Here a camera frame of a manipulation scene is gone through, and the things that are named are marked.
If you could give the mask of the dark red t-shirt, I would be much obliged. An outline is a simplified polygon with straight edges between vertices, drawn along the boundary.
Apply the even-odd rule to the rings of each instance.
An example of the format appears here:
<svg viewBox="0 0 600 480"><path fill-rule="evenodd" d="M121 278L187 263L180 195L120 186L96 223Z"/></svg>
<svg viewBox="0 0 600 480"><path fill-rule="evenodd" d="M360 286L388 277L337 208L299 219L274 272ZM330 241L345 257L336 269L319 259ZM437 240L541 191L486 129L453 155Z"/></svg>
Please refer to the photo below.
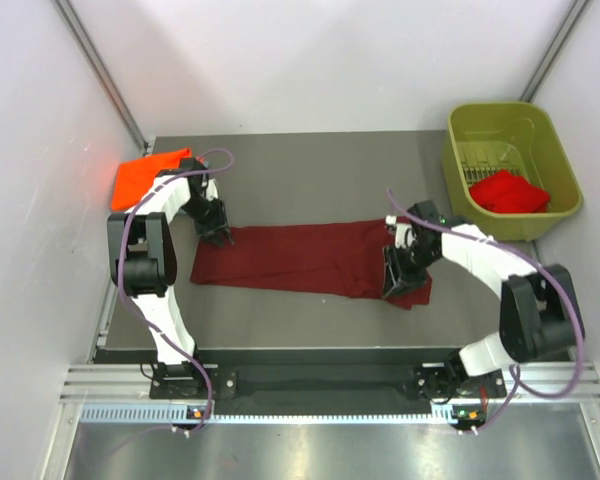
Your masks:
<svg viewBox="0 0 600 480"><path fill-rule="evenodd" d="M192 283L382 298L383 248L394 243L383 219L233 227L231 233L228 247L198 244Z"/></svg>

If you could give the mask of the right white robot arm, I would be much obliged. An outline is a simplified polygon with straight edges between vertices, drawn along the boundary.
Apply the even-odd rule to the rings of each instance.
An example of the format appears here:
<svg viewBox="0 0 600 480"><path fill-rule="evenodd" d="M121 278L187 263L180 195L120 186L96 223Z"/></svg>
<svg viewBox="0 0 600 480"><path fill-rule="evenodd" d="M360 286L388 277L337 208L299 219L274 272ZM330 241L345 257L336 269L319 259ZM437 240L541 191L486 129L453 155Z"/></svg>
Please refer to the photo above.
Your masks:
<svg viewBox="0 0 600 480"><path fill-rule="evenodd" d="M431 201L386 216L385 226L393 241L383 249L383 299L424 287L429 267L445 259L479 280L499 301L497 331L455 350L444 363L454 393L470 395L482 385L483 375L570 348L576 350L574 370L557 392L530 387L518 372L512 376L517 386L543 399L561 398L575 389L583 369L585 331L565 267L544 266L462 217L446 218Z"/></svg>

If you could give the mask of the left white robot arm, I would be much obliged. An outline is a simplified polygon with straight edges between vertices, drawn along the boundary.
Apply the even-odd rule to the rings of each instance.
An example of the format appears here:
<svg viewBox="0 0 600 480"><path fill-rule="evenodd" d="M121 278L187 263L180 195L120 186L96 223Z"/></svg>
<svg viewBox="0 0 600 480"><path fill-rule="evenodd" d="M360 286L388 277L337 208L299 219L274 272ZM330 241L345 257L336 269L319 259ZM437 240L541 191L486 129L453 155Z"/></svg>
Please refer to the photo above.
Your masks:
<svg viewBox="0 0 600 480"><path fill-rule="evenodd" d="M112 282L127 309L149 330L155 346L155 398L213 398L177 302L178 266L170 225L179 212L203 242L233 241L224 202L205 156L188 149L145 156L123 165L107 220Z"/></svg>

